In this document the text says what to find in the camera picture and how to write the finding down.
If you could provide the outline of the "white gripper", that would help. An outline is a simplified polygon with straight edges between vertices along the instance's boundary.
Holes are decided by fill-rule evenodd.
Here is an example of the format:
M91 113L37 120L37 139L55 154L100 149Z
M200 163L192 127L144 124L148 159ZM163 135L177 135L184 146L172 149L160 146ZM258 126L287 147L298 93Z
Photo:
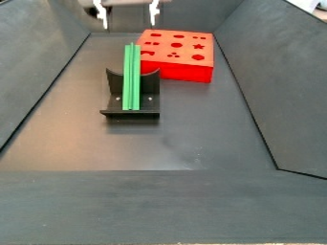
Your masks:
M104 6L121 6L121 5L136 5L149 4L149 21L151 25L156 25L156 15L160 13L159 3L171 2L172 0L92 0L93 6L97 9L97 18L103 20L104 29L107 30L107 11Z

